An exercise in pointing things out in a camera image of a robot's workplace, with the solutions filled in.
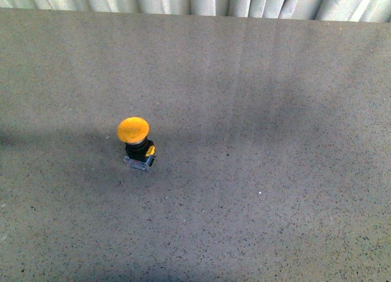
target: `terrazzo surface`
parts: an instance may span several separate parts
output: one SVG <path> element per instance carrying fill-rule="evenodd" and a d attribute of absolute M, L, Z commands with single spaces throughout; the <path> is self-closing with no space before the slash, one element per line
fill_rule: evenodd
<path fill-rule="evenodd" d="M 389 24 L 0 24 L 1 281 L 391 280 Z"/>

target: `yellow mushroom button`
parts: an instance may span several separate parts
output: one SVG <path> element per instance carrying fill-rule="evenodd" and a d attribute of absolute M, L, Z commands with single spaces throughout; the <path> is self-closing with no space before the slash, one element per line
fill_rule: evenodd
<path fill-rule="evenodd" d="M 127 144 L 141 143 L 148 135 L 149 125 L 139 117 L 126 118 L 118 125 L 117 136 Z"/>

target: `white curtain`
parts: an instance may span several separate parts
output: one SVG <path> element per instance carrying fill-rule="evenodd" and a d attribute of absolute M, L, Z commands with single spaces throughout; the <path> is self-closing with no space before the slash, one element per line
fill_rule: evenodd
<path fill-rule="evenodd" d="M 0 7 L 390 22 L 391 0 L 0 0 Z"/>

